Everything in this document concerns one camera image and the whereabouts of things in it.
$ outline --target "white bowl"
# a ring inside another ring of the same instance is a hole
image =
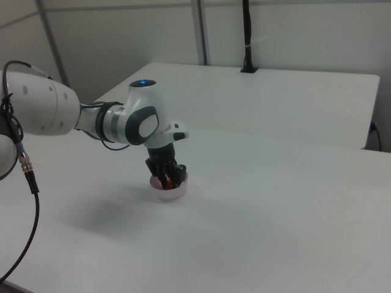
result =
[[[149,179],[149,183],[152,186],[153,193],[156,194],[160,199],[174,200],[185,194],[188,188],[188,173],[186,172],[186,177],[182,184],[174,189],[164,190],[158,177],[156,176],[151,176],[151,178]]]

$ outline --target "metal connector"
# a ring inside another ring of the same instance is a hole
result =
[[[30,162],[30,157],[26,152],[20,153],[18,155],[19,162],[21,164],[22,170],[24,173],[32,171],[32,164]]]

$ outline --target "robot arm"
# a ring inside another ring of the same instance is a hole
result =
[[[72,89],[47,78],[10,71],[7,83],[9,92],[13,93],[10,98],[13,116],[25,132],[59,135],[77,129],[104,142],[144,144],[149,153],[147,166],[163,188],[168,186],[168,180],[173,188],[185,180],[186,167],[177,164],[173,142],[188,137],[186,125],[167,119],[163,97],[155,81],[132,82],[125,104],[114,101],[89,106],[80,105]],[[4,155],[8,136],[4,125],[0,119],[0,160],[3,153],[3,161],[6,161],[5,157],[15,157],[15,150]],[[0,164],[0,178],[9,170],[5,165]]]

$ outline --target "white wall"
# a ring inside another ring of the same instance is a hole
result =
[[[211,65],[243,66],[240,2],[205,1]],[[391,151],[391,3],[251,5],[250,14],[253,40],[264,39],[252,51],[256,66],[379,75],[374,121]]]
[[[85,103],[149,62],[201,64],[195,2],[43,0],[71,87]],[[202,2],[210,64],[240,67],[244,57],[241,1]],[[383,149],[391,151],[391,1],[251,3],[253,40],[263,40],[253,49],[255,65],[381,77],[374,121]],[[1,64],[27,60],[60,80],[34,1],[0,0],[0,45]],[[374,134],[369,147],[378,148]]]
[[[0,67],[22,60],[61,81],[37,6],[31,0],[0,0]],[[13,71],[26,71],[15,65]]]
[[[70,85],[84,103],[150,62],[199,63],[190,0],[44,4]]]

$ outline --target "white table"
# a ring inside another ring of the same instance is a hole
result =
[[[41,189],[36,237],[9,281],[33,292],[389,292],[391,156],[190,128],[188,192],[151,195],[144,147],[26,136]],[[0,183],[0,272],[34,199]]]
[[[129,84],[156,80],[171,117],[189,126],[353,149],[367,142],[379,77],[151,63],[103,95],[128,98]]]

